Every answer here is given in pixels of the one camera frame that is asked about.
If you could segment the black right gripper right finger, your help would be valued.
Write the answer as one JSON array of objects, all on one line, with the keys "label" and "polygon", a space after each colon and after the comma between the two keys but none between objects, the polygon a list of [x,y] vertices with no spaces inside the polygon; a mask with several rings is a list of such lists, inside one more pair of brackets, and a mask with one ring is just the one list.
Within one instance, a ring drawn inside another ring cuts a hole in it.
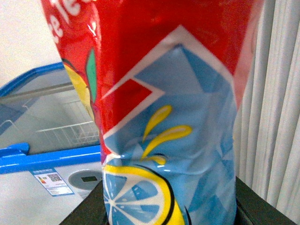
[{"label": "black right gripper right finger", "polygon": [[236,225],[294,225],[295,223],[264,201],[238,177],[236,178]]}]

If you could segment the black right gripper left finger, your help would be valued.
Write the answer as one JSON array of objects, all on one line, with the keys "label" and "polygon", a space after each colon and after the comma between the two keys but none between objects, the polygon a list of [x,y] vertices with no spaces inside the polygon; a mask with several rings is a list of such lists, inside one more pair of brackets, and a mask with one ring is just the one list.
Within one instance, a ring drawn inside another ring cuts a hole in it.
[{"label": "black right gripper left finger", "polygon": [[60,225],[107,225],[103,194],[103,182],[99,182],[91,193],[60,223]]}]

